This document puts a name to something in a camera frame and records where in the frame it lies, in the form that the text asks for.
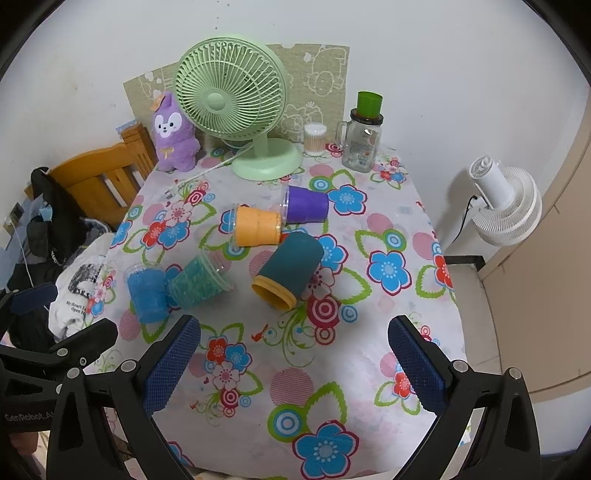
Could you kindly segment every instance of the wooden chair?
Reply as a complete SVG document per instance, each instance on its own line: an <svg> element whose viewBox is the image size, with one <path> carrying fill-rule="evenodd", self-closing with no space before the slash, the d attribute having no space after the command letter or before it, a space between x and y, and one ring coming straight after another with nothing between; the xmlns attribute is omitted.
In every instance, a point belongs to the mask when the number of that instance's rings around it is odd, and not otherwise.
<svg viewBox="0 0 591 480"><path fill-rule="evenodd" d="M142 124L127 128L121 137L121 143L78 155L49 172L72 194L86 216L102 220L114 228L122 222L139 191L132 168L137 168L145 180L158 161L150 135ZM119 204L105 183L106 179L112 182L125 206ZM31 186L25 192L33 198Z"/></svg>

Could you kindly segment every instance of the floral tablecloth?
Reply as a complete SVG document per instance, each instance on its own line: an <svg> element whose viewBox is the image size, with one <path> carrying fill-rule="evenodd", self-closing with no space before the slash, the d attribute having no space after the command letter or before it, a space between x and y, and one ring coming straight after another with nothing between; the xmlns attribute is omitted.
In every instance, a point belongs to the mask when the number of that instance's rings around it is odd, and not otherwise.
<svg viewBox="0 0 591 480"><path fill-rule="evenodd" d="M119 338L92 366L138 359L183 313L141 325L124 271L157 262L174 278L198 248L231 261L234 291L188 313L202 341L155 421L181 461L253 478L353 477L403 466L434 415L424 411L387 341L389 320L406 314L451 359L465 359L460 316L441 248L408 172L384 149L370 174L341 165L334 145L285 178L260 183L222 167L209 152L190 173L153 171L119 227L89 304ZM230 208L269 208L281 185L328 192L324 224L290 225L316 236L324 257L301 302L282 313L251 290L274 247L233 248ZM113 427L119 429L113 413Z"/></svg>

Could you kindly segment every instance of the clear plastic cup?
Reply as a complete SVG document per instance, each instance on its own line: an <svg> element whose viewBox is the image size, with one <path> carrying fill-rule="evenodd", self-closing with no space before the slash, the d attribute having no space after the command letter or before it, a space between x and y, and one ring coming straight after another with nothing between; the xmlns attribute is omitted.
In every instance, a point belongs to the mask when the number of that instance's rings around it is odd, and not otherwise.
<svg viewBox="0 0 591 480"><path fill-rule="evenodd" d="M135 264L125 271L129 296L140 323L161 322L168 316L164 270L156 264Z"/></svg>
<svg viewBox="0 0 591 480"><path fill-rule="evenodd" d="M221 250L199 250L189 264L168 284L168 294L182 309L233 289L228 279L231 262Z"/></svg>

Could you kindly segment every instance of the wall outlet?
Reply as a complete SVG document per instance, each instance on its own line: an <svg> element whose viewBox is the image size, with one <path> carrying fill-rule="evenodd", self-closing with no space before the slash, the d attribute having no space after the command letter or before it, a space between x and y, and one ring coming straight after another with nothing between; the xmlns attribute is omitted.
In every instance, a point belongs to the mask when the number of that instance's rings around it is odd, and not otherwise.
<svg viewBox="0 0 591 480"><path fill-rule="evenodd" d="M20 203L16 202L14 204L14 207L12 207L12 210L10 210L8 216L5 218L5 222L2 226L11 236L14 233L14 227L12 224L18 225L18 222L22 218L23 213L25 213L25 210L22 208Z"/></svg>

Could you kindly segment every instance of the glass mug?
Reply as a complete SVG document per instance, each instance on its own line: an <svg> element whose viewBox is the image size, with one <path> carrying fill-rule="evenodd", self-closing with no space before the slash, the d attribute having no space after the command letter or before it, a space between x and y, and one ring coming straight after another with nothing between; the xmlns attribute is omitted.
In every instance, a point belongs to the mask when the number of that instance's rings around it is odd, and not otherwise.
<svg viewBox="0 0 591 480"><path fill-rule="evenodd" d="M335 143L343 150L343 165L351 170L367 173L375 165L384 117L366 118L351 110L351 120L337 124Z"/></svg>

